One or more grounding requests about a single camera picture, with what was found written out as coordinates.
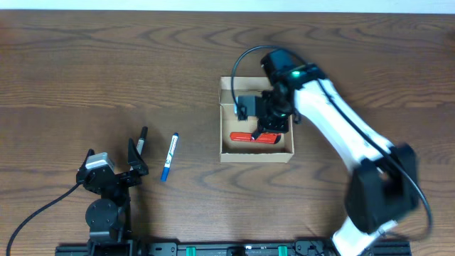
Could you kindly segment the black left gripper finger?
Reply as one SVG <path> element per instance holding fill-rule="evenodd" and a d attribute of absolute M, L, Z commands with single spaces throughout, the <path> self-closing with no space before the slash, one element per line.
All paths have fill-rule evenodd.
<path fill-rule="evenodd" d="M 87 156 L 83 161 L 83 166 L 88 167 L 92 163 L 92 157 L 95 155 L 95 151 L 93 149 L 89 149 L 87 152 Z"/>
<path fill-rule="evenodd" d="M 140 176 L 145 176 L 149 174 L 149 167 L 146 165 L 145 161 L 139 155 L 136 144 L 132 139 L 129 139 L 128 145 L 128 164 L 130 165 L 131 171 L 136 171 Z"/>

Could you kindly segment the red utility knife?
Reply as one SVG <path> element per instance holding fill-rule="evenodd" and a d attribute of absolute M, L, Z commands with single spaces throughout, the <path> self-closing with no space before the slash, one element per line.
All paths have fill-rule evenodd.
<path fill-rule="evenodd" d="M 234 142 L 254 142 L 260 144 L 277 144 L 282 135 L 280 133 L 262 133 L 257 137 L 253 133 L 231 132 L 230 139 Z"/>

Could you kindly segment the black marker pen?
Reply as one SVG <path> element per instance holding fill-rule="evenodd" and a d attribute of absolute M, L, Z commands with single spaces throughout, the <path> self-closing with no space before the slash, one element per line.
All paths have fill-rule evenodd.
<path fill-rule="evenodd" d="M 141 133 L 139 135 L 139 139 L 136 144 L 136 150 L 138 151 L 139 155 L 141 155 L 145 141 L 146 141 L 146 136 L 148 133 L 148 127 L 142 127 L 141 128 Z"/>

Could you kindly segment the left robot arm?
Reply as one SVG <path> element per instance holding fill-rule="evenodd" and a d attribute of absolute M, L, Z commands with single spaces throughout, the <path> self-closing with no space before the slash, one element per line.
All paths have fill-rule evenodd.
<path fill-rule="evenodd" d="M 141 157 L 146 137 L 129 140 L 128 171 L 116 174 L 106 152 L 88 151 L 78 169 L 76 181 L 85 190 L 100 196 L 85 214 L 90 228 L 88 255 L 144 255 L 144 245 L 132 235 L 131 196 L 129 189 L 141 184 L 149 168 Z"/>

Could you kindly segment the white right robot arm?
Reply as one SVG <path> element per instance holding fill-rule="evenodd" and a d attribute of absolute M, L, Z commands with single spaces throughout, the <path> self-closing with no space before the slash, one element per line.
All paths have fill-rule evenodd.
<path fill-rule="evenodd" d="M 260 61 L 271 86 L 255 107 L 260 131 L 279 131 L 290 115 L 307 118 L 324 135 L 350 175 L 347 218 L 332 235 L 337 255 L 360 255 L 419 205 L 413 149 L 374 131 L 343 100 L 314 63 L 278 48 Z"/>

